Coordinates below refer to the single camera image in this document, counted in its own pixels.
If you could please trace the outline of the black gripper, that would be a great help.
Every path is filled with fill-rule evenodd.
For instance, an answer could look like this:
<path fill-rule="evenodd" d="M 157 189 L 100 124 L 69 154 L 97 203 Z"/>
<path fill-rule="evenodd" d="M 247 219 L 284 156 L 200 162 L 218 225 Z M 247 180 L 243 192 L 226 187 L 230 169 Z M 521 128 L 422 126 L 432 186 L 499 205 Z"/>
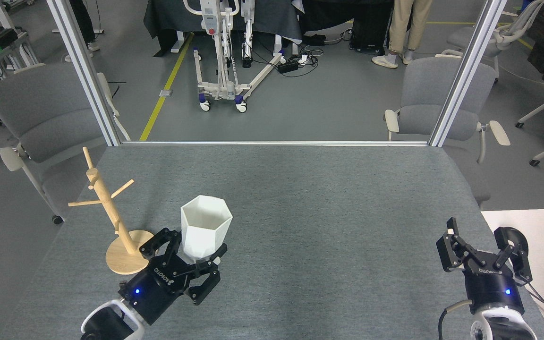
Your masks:
<path fill-rule="evenodd" d="M 449 218 L 446 224 L 447 231 L 436 241 L 436 247 L 443 270 L 451 272 L 464 264 L 467 254 L 477 258 L 477 250 L 459 236 L 456 218 Z M 498 227 L 494 236 L 500 250 L 494 268 L 498 270 L 510 260 L 513 273 L 508 267 L 500 271 L 466 268 L 463 274 L 466 295 L 472 301 L 470 312 L 474 315 L 488 308 L 507 307 L 524 314 L 525 309 L 513 274 L 518 284 L 528 284 L 533 280 L 527 258 L 527 239 L 520 230 L 513 227 Z"/>
<path fill-rule="evenodd" d="M 149 325 L 157 321 L 186 289 L 193 303 L 196 306 L 201 304 L 220 282 L 220 270 L 215 260 L 228 250 L 227 244 L 222 243 L 209 258 L 188 266 L 180 257 L 155 257 L 155 252 L 166 243 L 168 247 L 164 256 L 176 255 L 181 243 L 181 231 L 162 228 L 139 246 L 140 254 L 149 260 L 149 264 L 119 289 L 121 297 Z M 189 286 L 191 280 L 204 275 L 207 278 L 201 285 Z"/>

